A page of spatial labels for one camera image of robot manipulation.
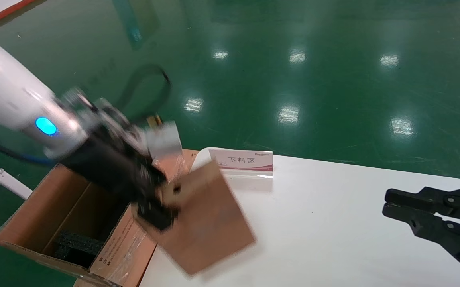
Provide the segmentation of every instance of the cardboard box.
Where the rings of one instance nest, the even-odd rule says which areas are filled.
[[[83,267],[53,257],[61,231],[105,243]],[[0,245],[98,287],[135,287],[155,249],[126,203],[62,165],[0,227]]]

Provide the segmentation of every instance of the red floor line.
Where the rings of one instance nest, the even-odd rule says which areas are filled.
[[[6,16],[10,15],[11,13],[23,8],[24,6],[30,4],[33,1],[35,1],[35,0],[22,0],[21,2],[17,2],[14,5],[12,5],[11,7],[8,7],[7,9],[5,9],[3,11],[0,11],[0,20],[5,18]]]

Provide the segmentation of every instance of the green epoxy floor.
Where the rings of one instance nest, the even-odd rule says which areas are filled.
[[[159,114],[188,149],[460,178],[460,0],[50,0],[1,25],[0,45],[56,93],[91,99],[161,65],[173,91]],[[0,141],[40,155],[2,128]],[[47,172],[2,155],[0,167],[32,188]],[[0,225],[21,202],[0,187]],[[73,282],[0,248],[0,286]]]

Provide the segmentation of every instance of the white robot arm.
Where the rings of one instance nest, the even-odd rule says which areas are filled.
[[[169,92],[169,79],[159,70]],[[92,104],[79,90],[66,96],[65,101],[58,100],[0,47],[0,124],[40,142],[54,162],[137,202],[140,216],[159,230],[171,226],[174,211],[155,197],[155,188],[166,178],[152,160],[181,152],[175,124],[143,130],[105,100]]]

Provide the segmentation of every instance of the brown cardboard piece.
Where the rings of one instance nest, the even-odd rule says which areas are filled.
[[[157,189],[168,207],[179,209],[173,226],[159,232],[135,220],[186,273],[193,275],[254,243],[254,236],[215,161]]]

